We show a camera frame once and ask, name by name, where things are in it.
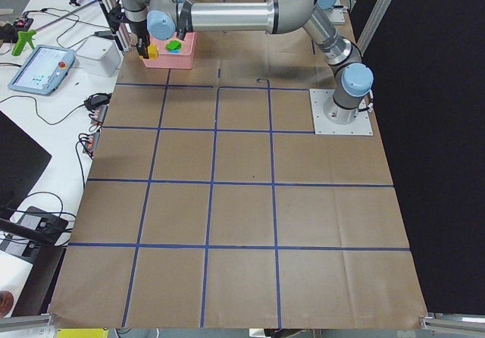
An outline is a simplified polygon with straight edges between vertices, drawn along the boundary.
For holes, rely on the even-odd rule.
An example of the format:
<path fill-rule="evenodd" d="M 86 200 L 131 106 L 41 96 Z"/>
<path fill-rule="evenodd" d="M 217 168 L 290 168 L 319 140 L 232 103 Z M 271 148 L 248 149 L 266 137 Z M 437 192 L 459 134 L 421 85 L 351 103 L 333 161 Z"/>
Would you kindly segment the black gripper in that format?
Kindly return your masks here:
<path fill-rule="evenodd" d="M 147 21 L 130 21 L 129 28 L 131 31 L 130 41 L 132 45 L 136 46 L 136 50 L 138 51 L 139 56 L 141 59 L 148 59 L 149 58 L 149 32 L 147 30 Z"/>

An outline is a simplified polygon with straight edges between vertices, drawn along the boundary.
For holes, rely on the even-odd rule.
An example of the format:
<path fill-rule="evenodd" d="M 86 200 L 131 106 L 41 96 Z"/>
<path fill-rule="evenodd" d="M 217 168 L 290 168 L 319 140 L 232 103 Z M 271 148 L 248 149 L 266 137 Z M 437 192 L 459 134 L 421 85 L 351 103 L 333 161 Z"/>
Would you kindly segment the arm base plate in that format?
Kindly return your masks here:
<path fill-rule="evenodd" d="M 335 5 L 331 8 L 323 8 L 323 12 L 335 25 L 343 25 L 346 22 L 344 18 L 344 7 L 341 5 Z"/>
<path fill-rule="evenodd" d="M 325 136 L 373 136 L 368 111 L 362 100 L 353 110 L 340 108 L 333 99 L 333 89 L 310 89 L 314 133 Z"/>

